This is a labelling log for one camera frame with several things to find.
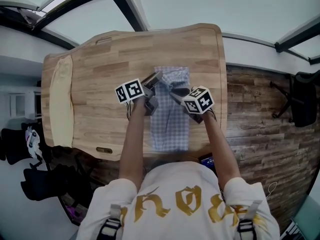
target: white cable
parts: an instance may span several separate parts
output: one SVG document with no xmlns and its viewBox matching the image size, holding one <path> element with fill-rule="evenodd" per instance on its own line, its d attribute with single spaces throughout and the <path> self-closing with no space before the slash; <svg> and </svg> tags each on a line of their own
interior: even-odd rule
<svg viewBox="0 0 320 240">
<path fill-rule="evenodd" d="M 274 188 L 270 191 L 270 186 L 272 185 L 272 184 L 275 184 L 274 185 Z M 277 182 L 275 181 L 275 182 L 272 182 L 269 186 L 268 186 L 268 192 L 269 192 L 269 194 L 266 196 L 266 198 L 268 198 L 268 197 L 270 197 L 271 196 L 271 193 L 276 189 L 276 187 L 277 187 Z"/>
</svg>

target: wooden table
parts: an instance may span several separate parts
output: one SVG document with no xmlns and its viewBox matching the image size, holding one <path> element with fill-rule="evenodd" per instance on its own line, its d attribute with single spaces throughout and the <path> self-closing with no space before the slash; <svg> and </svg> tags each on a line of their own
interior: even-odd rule
<svg viewBox="0 0 320 240">
<path fill-rule="evenodd" d="M 227 75 L 221 30 L 213 24 L 148 32 L 111 31 L 96 35 L 82 45 L 60 54 L 49 54 L 43 63 L 41 109 L 44 137 L 53 146 L 49 99 L 51 78 L 57 62 L 71 55 L 71 99 L 74 106 L 72 146 L 96 158 L 120 159 L 127 110 L 114 89 L 135 78 L 143 80 L 154 67 L 189 67 L 190 85 L 205 86 L 214 99 L 214 112 L 223 132 L 227 126 Z M 190 120 L 189 150 L 209 143 L 204 124 Z M 108 148 L 112 154 L 98 152 Z M 145 119 L 144 156 L 152 152 L 150 118 Z"/>
</svg>

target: floor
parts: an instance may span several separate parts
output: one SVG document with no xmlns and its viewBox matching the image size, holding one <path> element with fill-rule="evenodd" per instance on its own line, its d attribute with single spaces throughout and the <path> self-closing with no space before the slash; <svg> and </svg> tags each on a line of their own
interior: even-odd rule
<svg viewBox="0 0 320 240">
<path fill-rule="evenodd" d="M 290 109 L 281 118 L 273 119 L 272 113 L 281 109 L 286 98 L 270 88 L 270 81 L 289 90 L 289 81 L 283 74 L 227 66 L 226 138 L 248 183 L 261 182 L 268 195 L 268 186 L 277 182 L 268 204 L 282 232 L 303 201 L 320 161 L 320 121 L 297 128 L 289 123 Z M 95 161 L 86 154 L 80 160 L 86 170 Z M 73 155 L 62 154 L 52 161 L 52 167 L 59 163 L 74 165 Z M 148 170 L 153 161 L 146 159 L 144 163 Z M 118 177 L 118 170 L 119 162 L 104 160 L 91 176 L 108 184 Z M 73 202 L 68 195 L 62 199 L 67 205 Z M 82 217 L 87 211 L 81 205 L 76 210 Z"/>
</svg>

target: checkered cloth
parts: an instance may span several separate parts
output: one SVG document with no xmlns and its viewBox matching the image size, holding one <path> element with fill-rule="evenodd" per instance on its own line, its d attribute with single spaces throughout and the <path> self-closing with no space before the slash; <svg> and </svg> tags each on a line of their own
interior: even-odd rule
<svg viewBox="0 0 320 240">
<path fill-rule="evenodd" d="M 152 148 L 158 152 L 187 151 L 189 117 L 169 92 L 172 88 L 189 84 L 189 68 L 158 66 L 154 71 L 162 71 L 163 77 L 155 86 L 159 106 L 151 116 Z"/>
</svg>

